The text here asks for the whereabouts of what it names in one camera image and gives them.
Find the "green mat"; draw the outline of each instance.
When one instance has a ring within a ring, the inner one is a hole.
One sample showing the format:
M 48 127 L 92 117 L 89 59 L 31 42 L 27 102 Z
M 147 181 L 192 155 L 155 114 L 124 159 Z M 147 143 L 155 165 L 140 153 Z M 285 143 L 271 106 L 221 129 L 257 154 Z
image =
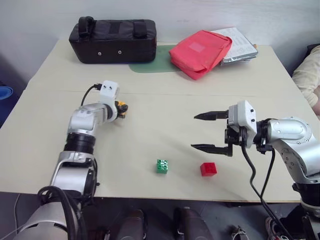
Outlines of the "green mat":
M 156 47 L 155 59 L 146 63 L 130 63 L 132 71 L 140 74 L 145 73 L 166 73 L 181 71 L 171 63 L 169 51 L 176 45 L 160 45 Z

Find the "red cube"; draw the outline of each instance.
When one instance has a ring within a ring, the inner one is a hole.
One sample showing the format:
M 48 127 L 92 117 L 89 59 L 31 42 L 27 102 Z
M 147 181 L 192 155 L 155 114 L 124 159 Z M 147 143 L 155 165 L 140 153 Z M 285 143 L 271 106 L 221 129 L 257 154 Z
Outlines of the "red cube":
M 216 164 L 214 162 L 204 162 L 201 166 L 202 177 L 211 177 L 218 173 Z

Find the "green lego brick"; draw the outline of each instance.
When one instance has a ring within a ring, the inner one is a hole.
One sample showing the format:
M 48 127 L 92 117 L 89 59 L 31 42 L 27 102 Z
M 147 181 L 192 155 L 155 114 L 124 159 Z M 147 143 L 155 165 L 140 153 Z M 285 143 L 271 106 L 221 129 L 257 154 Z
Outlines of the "green lego brick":
M 168 171 L 168 161 L 158 159 L 156 161 L 156 172 L 158 174 L 166 174 Z

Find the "person's arm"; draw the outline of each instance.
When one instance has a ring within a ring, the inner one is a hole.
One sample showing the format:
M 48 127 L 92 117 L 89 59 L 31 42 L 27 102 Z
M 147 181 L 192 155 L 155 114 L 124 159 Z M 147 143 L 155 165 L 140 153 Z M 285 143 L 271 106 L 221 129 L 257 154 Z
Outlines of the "person's arm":
M 320 115 L 320 103 L 314 93 L 320 83 L 320 46 L 315 47 L 294 71 L 292 80 L 302 92 L 316 115 Z
M 315 115 L 320 116 L 320 99 L 316 102 L 316 104 L 312 107 Z

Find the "blue object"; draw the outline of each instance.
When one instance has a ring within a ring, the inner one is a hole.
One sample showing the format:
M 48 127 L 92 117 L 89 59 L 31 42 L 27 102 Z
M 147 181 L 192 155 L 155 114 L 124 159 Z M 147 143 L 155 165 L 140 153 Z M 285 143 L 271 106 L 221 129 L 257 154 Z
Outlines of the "blue object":
M 0 86 L 0 127 L 6 121 L 18 99 L 11 87 Z

